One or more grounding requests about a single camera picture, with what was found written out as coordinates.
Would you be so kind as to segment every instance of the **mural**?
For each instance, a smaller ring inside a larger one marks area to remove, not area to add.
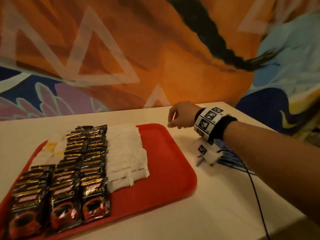
[[[0,120],[224,101],[317,141],[319,1],[0,0]]]

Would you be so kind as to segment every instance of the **person's right hand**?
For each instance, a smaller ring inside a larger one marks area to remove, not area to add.
[[[195,116],[201,107],[190,102],[179,102],[169,110],[168,127],[192,127],[195,124]]]

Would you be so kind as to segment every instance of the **white table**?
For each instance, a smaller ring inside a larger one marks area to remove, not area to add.
[[[267,128],[262,123],[219,102],[204,104],[226,110],[239,121]],[[0,122],[0,198],[21,172],[36,147],[54,132],[78,125],[167,125],[170,107],[79,114],[40,119]],[[75,235],[77,239],[246,239],[265,235],[257,201],[246,173],[222,165],[196,167],[197,152],[192,143],[198,138],[193,128],[168,129],[198,177],[195,193],[184,200],[145,214]],[[304,215],[278,196],[258,177],[253,177],[269,232],[281,229]]]

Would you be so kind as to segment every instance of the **tray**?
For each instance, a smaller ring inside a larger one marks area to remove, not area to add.
[[[44,234],[30,237],[32,240],[54,240],[100,226],[107,222],[138,212],[151,210],[170,202],[186,198],[197,186],[197,176],[171,137],[160,124],[138,125],[143,148],[147,151],[150,176],[134,182],[134,186],[120,189],[111,194],[111,216],[67,230],[52,236]],[[32,159],[46,145],[43,142],[34,151],[21,174],[29,169]],[[10,195],[14,185],[0,204],[0,233],[4,233],[10,213]]]

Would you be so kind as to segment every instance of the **black cable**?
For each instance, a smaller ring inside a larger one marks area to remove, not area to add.
[[[270,240],[270,236],[269,236],[269,233],[268,233],[268,230],[267,230],[267,226],[266,226],[266,223],[265,223],[265,221],[264,221],[263,214],[262,214],[262,209],[261,209],[261,206],[260,206],[260,201],[259,201],[259,198],[258,198],[258,194],[257,194],[256,188],[255,188],[255,186],[254,186],[254,182],[253,182],[253,180],[252,180],[251,174],[249,173],[249,170],[248,170],[248,168],[246,167],[246,165],[244,164],[244,162],[243,162],[240,158],[239,158],[239,160],[241,161],[241,163],[243,164],[245,170],[247,171],[247,174],[249,175],[249,178],[250,178],[250,181],[251,181],[253,190],[254,190],[254,194],[256,195],[256,198],[257,198],[257,202],[258,202],[259,211],[260,211],[262,223],[263,223],[263,226],[264,226],[264,230],[266,231],[266,238],[267,238],[268,240]]]

